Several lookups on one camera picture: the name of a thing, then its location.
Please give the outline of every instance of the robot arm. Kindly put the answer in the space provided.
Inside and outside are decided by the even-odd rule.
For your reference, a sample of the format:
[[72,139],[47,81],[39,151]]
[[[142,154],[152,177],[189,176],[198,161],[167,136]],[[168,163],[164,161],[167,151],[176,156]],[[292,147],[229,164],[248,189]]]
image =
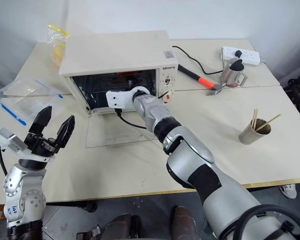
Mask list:
[[[216,237],[220,240],[233,239],[240,217],[260,203],[216,166],[209,149],[175,120],[157,97],[138,91],[132,101],[146,129],[156,135],[164,152],[169,155],[166,163],[169,174],[184,188],[197,190],[204,214]],[[242,239],[295,238],[275,217],[262,214],[251,217]]]
[[48,106],[38,113],[24,142],[6,128],[0,130],[1,147],[19,158],[19,164],[13,165],[3,183],[6,199],[3,212],[9,240],[42,239],[45,167],[66,146],[75,126],[72,115],[61,125],[56,139],[44,138],[42,131],[50,121],[51,112],[52,107]]

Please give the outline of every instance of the toaster oven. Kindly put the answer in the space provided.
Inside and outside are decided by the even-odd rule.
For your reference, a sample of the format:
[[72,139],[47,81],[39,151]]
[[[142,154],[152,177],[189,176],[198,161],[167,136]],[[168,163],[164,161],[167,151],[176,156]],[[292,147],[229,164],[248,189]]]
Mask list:
[[59,74],[89,116],[113,112],[107,91],[137,86],[173,100],[178,62],[166,31],[93,34],[69,37]]

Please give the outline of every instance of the black cable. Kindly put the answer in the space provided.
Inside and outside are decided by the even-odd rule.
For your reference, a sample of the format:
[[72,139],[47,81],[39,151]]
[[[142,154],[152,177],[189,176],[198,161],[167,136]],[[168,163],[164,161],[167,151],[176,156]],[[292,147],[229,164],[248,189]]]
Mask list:
[[135,125],[131,122],[128,122],[127,120],[125,120],[122,116],[121,116],[121,113],[122,113],[122,109],[121,108],[115,108],[115,113],[116,115],[122,120],[124,121],[126,124],[129,124],[130,126],[133,126],[133,127],[136,127],[136,128],[139,128],[139,129],[147,129],[146,127],[144,126],[139,126],[139,125]]
[[161,96],[158,96],[158,99],[162,98],[164,95],[166,95],[169,91],[166,91],[164,94],[162,94]]
[[1,146],[0,146],[0,165],[1,165],[1,168],[2,168],[2,170],[4,172],[4,175],[7,176],[8,172],[7,172],[5,163],[4,163],[4,159],[2,158]]
[[220,70],[220,71],[215,71],[215,72],[206,72],[206,71],[204,70],[204,67],[201,65],[201,63],[200,63],[197,59],[191,57],[191,56],[190,56],[188,53],[186,53],[186,51],[183,50],[181,47],[175,46],[175,45],[172,46],[172,47],[173,47],[173,48],[180,49],[185,55],[188,56],[188,58],[190,58],[190,59],[192,59],[193,61],[197,62],[205,75],[218,74],[218,73],[222,73],[222,71],[223,71],[223,70]]
[[233,233],[233,240],[241,240],[245,226],[253,216],[261,212],[269,212],[269,211],[277,212],[288,216],[289,218],[294,220],[296,224],[298,224],[298,226],[300,227],[300,218],[293,211],[278,205],[272,205],[272,204],[257,205],[245,211],[238,219]]

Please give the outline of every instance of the white table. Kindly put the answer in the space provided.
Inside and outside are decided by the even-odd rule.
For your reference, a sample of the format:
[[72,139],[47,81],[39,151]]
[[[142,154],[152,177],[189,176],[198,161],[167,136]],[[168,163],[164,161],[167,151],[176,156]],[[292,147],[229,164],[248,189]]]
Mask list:
[[[27,61],[20,74],[27,74],[25,66],[28,64]],[[262,76],[268,75],[264,79],[272,79],[266,67],[258,67],[251,71],[255,69],[262,72]],[[183,81],[180,74],[178,81]],[[56,88],[62,89],[62,84],[56,85]],[[300,182],[300,115],[278,84],[226,88],[215,96],[206,96],[206,92],[202,89],[176,91],[170,111],[207,145],[221,170],[245,187]],[[259,108],[259,116],[266,120],[278,113],[282,117],[271,124],[270,135],[251,145],[243,145],[238,135],[250,121],[254,108]],[[89,121],[75,99],[66,95],[62,105],[53,110],[57,114],[44,130],[45,136],[55,137],[60,124],[70,114],[75,116],[75,129],[66,148],[61,149],[56,161],[46,167],[42,187],[48,202],[189,191],[168,174],[167,156],[158,140],[86,148]],[[141,123],[135,112],[124,114],[127,119]],[[113,119],[116,122],[113,128],[132,128],[114,114]],[[2,127],[8,127],[22,139],[28,131],[27,127],[0,107],[0,129]],[[3,158],[7,169],[17,162],[15,157],[5,152]],[[3,177],[0,168],[0,179]],[[0,184],[0,204],[4,202],[5,196]]]

